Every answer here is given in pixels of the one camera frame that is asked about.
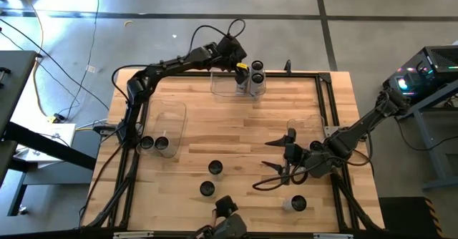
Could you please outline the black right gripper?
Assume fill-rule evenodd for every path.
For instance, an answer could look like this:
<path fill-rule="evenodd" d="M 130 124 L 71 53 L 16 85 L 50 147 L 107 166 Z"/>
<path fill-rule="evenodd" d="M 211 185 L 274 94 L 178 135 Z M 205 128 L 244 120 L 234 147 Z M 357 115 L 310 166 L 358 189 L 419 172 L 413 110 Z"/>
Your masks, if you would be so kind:
<path fill-rule="evenodd" d="M 283 184 L 302 184 L 311 174 L 314 178 L 320 178 L 331 171 L 333 160 L 331 153 L 325 147 L 321 152 L 310 151 L 310 157 L 303 161 L 303 149 L 295 143 L 296 131 L 288 129 L 287 134 L 278 140 L 266 142 L 265 145 L 274 147 L 285 147 L 283 158 L 285 167 L 272 162 L 262 161 L 261 163 L 273 168 L 278 175 L 288 177 L 282 179 Z"/>

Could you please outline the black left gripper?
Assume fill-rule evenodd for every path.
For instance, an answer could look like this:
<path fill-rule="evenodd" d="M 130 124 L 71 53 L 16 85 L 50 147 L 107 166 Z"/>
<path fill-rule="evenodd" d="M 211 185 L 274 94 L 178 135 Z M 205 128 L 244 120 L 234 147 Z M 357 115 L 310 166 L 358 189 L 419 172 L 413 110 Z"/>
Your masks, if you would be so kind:
<path fill-rule="evenodd" d="M 218 43 L 218 53 L 220 54 L 218 67 L 223 71 L 234 71 L 237 85 L 243 86 L 249 77 L 249 71 L 237 67 L 237 64 L 247 57 L 240 42 L 234 36 L 224 36 Z"/>

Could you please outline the black computer case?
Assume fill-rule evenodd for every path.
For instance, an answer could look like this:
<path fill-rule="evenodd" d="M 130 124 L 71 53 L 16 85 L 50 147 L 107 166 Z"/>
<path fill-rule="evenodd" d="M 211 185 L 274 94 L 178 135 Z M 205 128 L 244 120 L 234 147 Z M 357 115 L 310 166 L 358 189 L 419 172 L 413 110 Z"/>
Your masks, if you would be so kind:
<path fill-rule="evenodd" d="M 410 98 L 412 104 L 458 79 L 458 45 L 426 46 L 399 67 L 382 87 Z"/>

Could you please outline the clear plastic bin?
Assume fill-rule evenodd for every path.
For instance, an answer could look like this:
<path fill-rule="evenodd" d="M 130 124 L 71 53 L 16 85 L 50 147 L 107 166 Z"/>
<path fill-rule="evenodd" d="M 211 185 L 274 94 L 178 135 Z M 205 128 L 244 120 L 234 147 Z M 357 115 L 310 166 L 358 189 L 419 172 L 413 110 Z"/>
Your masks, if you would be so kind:
<path fill-rule="evenodd" d="M 319 114 L 302 119 L 290 119 L 287 128 L 296 131 L 295 143 L 303 149 L 303 161 L 310 157 L 310 144 L 314 141 L 323 142 L 325 139 L 323 118 Z"/>
<path fill-rule="evenodd" d="M 249 71 L 249 77 L 247 78 L 247 81 L 249 82 L 249 95 L 247 97 L 256 98 L 250 94 L 250 79 L 251 79 L 250 69 L 248 71 Z M 235 84 L 236 84 L 235 72 L 228 73 L 228 72 L 212 71 L 210 73 L 210 91 L 213 94 L 216 94 L 222 97 L 236 97 L 235 96 Z"/>
<path fill-rule="evenodd" d="M 186 119 L 187 108 L 184 103 L 152 100 L 148 106 L 142 138 L 149 135 L 155 141 L 158 137 L 166 136 L 176 146 L 175 156 L 166 159 L 177 159 L 180 155 L 180 143 Z M 155 146 L 147 156 L 165 158 L 155 149 Z"/>

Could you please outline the white edge bracket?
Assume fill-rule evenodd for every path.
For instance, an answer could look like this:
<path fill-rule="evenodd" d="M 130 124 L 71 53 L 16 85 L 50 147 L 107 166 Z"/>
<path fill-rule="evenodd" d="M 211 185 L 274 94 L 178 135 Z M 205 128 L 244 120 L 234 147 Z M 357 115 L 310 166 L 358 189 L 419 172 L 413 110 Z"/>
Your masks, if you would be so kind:
<path fill-rule="evenodd" d="M 314 233 L 313 239 L 354 239 L 354 235 L 342 233 Z"/>
<path fill-rule="evenodd" d="M 112 239 L 153 238 L 154 235 L 155 233 L 153 231 L 125 231 L 125 232 L 114 233 Z"/>

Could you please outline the black box hazard stripes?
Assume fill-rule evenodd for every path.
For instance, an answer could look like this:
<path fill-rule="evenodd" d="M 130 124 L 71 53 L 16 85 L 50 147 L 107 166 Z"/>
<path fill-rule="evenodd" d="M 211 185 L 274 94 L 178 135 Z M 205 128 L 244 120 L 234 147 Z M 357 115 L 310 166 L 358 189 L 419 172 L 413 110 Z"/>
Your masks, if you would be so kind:
<path fill-rule="evenodd" d="M 380 197 L 386 229 L 417 238 L 443 238 L 433 202 L 427 197 Z"/>

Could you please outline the grey metal stand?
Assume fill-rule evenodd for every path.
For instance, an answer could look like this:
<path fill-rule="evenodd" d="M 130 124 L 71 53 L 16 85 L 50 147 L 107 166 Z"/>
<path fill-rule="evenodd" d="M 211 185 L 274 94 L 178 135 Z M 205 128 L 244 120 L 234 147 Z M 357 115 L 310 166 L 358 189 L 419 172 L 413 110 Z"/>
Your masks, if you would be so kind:
<path fill-rule="evenodd" d="M 440 142 L 435 142 L 432 135 L 429 133 L 427 124 L 424 120 L 424 112 L 445 112 L 447 108 L 433 108 L 434 105 L 449 99 L 453 95 L 458 93 L 458 80 L 446 85 L 440 90 L 434 92 L 422 101 L 411 106 L 407 113 L 400 116 L 400 120 L 406 119 L 407 117 L 413 117 L 419 132 L 421 135 L 422 142 L 425 144 L 425 148 L 417 149 L 420 152 L 426 152 L 431 160 L 432 167 L 436 174 L 436 179 L 430 182 L 425 182 L 422 185 L 422 190 L 431 190 L 441 187 L 458 186 L 458 175 L 452 174 L 452 168 L 447 159 L 446 154 L 439 154 L 435 148 L 446 142 L 443 139 Z"/>

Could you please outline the black desk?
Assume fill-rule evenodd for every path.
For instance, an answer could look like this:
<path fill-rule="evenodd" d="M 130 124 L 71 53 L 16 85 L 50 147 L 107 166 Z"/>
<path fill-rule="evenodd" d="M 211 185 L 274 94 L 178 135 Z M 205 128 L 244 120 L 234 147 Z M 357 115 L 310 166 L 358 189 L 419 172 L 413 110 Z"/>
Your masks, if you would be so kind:
<path fill-rule="evenodd" d="M 0 186 L 8 170 L 22 173 L 8 216 L 20 213 L 21 202 L 28 186 L 87 184 L 96 164 L 97 145 L 94 140 L 81 151 L 11 121 L 38 56 L 35 51 L 0 51 L 0 67 L 11 70 L 4 77 L 4 87 L 0 89 Z M 59 162 L 39 168 L 36 163 L 14 156 L 18 145 L 46 153 L 57 158 Z"/>

